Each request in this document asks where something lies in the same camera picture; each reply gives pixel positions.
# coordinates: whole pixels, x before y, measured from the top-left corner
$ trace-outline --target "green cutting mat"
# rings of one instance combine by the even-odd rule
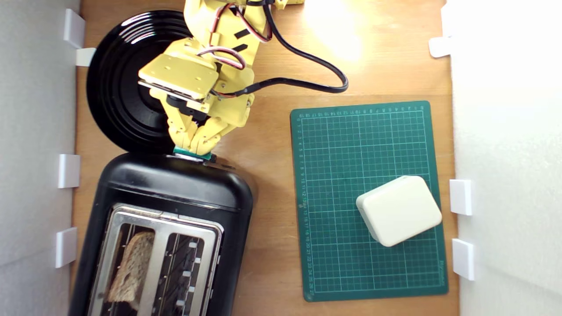
[[[291,130],[305,299],[447,293],[442,225],[387,248],[355,206],[402,175],[423,177],[440,205],[429,103],[298,109]]]

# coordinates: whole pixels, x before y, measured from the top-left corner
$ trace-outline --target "white bracket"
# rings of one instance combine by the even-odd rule
[[[76,48],[76,66],[89,67],[95,48],[83,48],[86,21],[76,12],[66,9],[65,31],[63,39]]]
[[[62,268],[76,260],[78,246],[78,229],[72,227],[57,233],[55,268]]]
[[[472,216],[472,190],[470,180],[449,180],[451,212]]]
[[[86,21],[76,12],[66,9],[64,40],[74,46],[74,48],[82,48],[84,46],[85,30]]]
[[[76,50],[76,66],[90,67],[92,57],[96,52],[95,48],[81,48]]]
[[[60,154],[58,156],[58,188],[80,186],[80,156]]]
[[[441,8],[442,37],[429,39],[429,53],[433,58],[440,58],[451,54],[453,33],[455,32],[455,11],[452,3],[446,3]]]
[[[453,271],[465,279],[474,281],[474,246],[453,238]]]

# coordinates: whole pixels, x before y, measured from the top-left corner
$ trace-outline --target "toast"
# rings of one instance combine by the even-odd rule
[[[128,302],[138,310],[153,243],[154,232],[140,232],[131,238],[111,285],[108,302]]]

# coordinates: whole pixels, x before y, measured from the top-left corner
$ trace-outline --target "robotic arm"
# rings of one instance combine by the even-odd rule
[[[284,41],[270,7],[283,9],[303,0],[187,0],[184,16],[193,38],[177,40],[139,71],[139,84],[149,87],[167,115],[176,149],[208,154],[221,138],[244,127],[253,92],[273,84],[290,84],[339,93],[348,81],[332,64]],[[275,35],[292,52],[336,73],[341,87],[289,78],[254,83],[253,62],[260,43]]]

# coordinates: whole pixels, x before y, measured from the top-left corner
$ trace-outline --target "wooden table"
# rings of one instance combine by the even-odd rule
[[[451,83],[448,59],[429,56],[427,42],[441,35],[439,9],[445,0],[306,0],[275,12],[279,29],[298,48],[326,58],[349,76],[345,94],[276,86],[256,93],[245,128],[231,132],[215,151],[255,175],[260,187],[240,272],[234,315],[457,315],[458,278],[451,268],[456,217],[449,211],[448,180],[454,177]],[[183,10],[182,0],[83,0],[86,47],[95,47],[115,25],[138,13]],[[338,79],[283,49],[260,47],[256,80],[300,77],[328,84]],[[76,152],[82,156],[81,186],[75,191],[73,225],[79,251],[103,167],[123,151],[93,121],[86,101],[87,69],[78,70]],[[300,107],[428,100],[443,204],[450,292],[444,296],[306,303],[302,298],[297,243],[289,112]]]

